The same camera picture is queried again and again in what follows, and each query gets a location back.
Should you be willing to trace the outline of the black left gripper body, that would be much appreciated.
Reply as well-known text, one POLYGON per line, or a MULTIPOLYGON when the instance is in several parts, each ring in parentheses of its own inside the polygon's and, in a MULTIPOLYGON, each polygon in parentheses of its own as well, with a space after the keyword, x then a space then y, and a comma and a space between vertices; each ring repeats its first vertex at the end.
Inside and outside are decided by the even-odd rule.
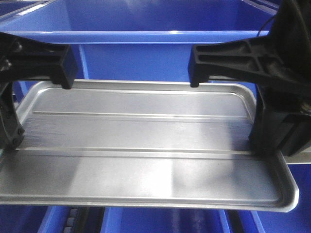
POLYGON ((46 81, 71 89, 78 71, 70 45, 0 33, 0 83, 46 81))

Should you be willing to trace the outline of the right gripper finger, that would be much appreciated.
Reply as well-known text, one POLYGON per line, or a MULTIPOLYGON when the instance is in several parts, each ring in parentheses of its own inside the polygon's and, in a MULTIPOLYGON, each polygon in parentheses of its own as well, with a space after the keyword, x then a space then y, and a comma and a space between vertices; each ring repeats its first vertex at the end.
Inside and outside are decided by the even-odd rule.
POLYGON ((280 151, 293 156, 311 146, 311 99, 256 88, 256 115, 249 135, 252 150, 260 155, 280 151))

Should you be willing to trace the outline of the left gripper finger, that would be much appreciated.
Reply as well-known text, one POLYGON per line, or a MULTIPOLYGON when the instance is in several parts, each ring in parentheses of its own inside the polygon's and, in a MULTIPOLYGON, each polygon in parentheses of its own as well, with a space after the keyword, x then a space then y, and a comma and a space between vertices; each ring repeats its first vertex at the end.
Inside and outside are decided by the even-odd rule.
POLYGON ((24 139, 24 128, 16 114, 13 83, 0 84, 0 149, 15 150, 24 139))

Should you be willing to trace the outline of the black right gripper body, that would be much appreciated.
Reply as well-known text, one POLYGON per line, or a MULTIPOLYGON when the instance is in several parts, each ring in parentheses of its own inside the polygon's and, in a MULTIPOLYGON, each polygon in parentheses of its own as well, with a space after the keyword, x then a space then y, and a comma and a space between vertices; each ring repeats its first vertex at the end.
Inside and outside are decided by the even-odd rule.
POLYGON ((311 2, 282 1, 265 36, 192 46, 190 86, 228 77, 311 99, 311 2))

